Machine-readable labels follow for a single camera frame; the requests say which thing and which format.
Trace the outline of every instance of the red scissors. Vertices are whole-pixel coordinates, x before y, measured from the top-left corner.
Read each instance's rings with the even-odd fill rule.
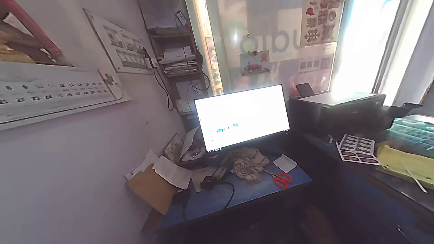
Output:
[[[274,183],[282,188],[286,189],[289,187],[289,184],[291,183],[292,179],[291,177],[286,173],[271,173],[270,171],[264,170],[265,173],[271,175],[273,177]]]

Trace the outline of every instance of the poster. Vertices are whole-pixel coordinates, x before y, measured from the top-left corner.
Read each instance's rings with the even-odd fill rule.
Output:
[[[241,74],[243,76],[270,72],[268,51],[240,54]]]
[[[315,93],[329,89],[336,42],[300,48],[297,84],[309,83]]]
[[[344,0],[305,0],[301,23],[301,46],[338,40]]]

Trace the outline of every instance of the crumpled cloth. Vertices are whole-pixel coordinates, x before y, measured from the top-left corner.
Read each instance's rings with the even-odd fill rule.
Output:
[[[260,172],[270,161],[258,149],[243,148],[233,161],[232,173],[249,183],[261,181]]]

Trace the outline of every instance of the computer monitor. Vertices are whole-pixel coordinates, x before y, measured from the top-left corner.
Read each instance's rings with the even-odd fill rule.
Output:
[[[207,152],[289,130],[282,85],[194,101]]]

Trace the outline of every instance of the printer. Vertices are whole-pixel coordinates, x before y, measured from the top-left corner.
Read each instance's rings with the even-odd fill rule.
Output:
[[[385,98],[384,94],[361,92],[326,92],[291,98],[289,125],[296,131],[318,136],[382,131],[393,123],[383,107]]]

